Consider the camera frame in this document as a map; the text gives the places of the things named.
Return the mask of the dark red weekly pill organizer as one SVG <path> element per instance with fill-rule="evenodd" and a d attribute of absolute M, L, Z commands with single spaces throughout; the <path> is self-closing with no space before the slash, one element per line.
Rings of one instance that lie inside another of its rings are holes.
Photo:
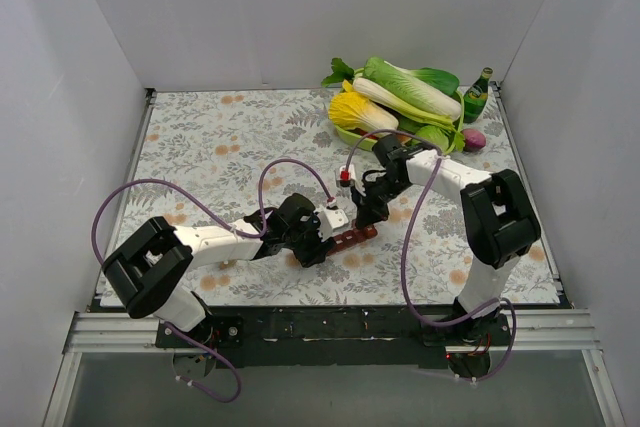
<path fill-rule="evenodd" d="M 351 247 L 364 243 L 370 239 L 375 238 L 378 235 L 378 231 L 374 225 L 365 227 L 364 229 L 349 229 L 343 233 L 337 234 L 333 237 L 335 245 L 329 251 L 329 255 L 333 255 Z"/>

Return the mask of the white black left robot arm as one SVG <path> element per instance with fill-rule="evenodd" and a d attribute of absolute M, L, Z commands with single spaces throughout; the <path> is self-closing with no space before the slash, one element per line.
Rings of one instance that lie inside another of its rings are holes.
<path fill-rule="evenodd" d="M 174 227 L 162 217 L 145 222 L 102 262 L 102 272 L 134 319 L 154 316 L 172 324 L 193 347 L 205 345 L 213 333 L 208 311 L 199 297 L 181 287 L 191 268 L 236 260 L 259 260 L 283 249 L 309 267 L 325 261 L 335 247 L 335 232 L 349 223 L 335 201 L 315 206 L 292 194 L 278 208 L 266 210 L 266 232 L 260 234 L 259 212 L 217 226 Z"/>

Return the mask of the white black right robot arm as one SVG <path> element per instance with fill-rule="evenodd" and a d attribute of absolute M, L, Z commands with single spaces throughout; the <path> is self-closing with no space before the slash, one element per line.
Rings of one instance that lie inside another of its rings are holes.
<path fill-rule="evenodd" d="M 364 229 L 389 216 L 388 204 L 412 186 L 424 194 L 434 191 L 458 204 L 463 212 L 472 265 L 455 298 L 452 314 L 418 321 L 442 329 L 464 344 L 475 344 L 497 321 L 509 300 L 502 293 L 512 270 L 541 237 L 541 226 L 518 173 L 491 173 L 450 159 L 435 144 L 416 139 L 411 146 L 397 132 L 380 129 L 372 151 L 381 168 L 375 179 L 357 176 L 349 163 L 338 170 L 336 182 L 351 191 L 357 212 L 355 225 Z"/>

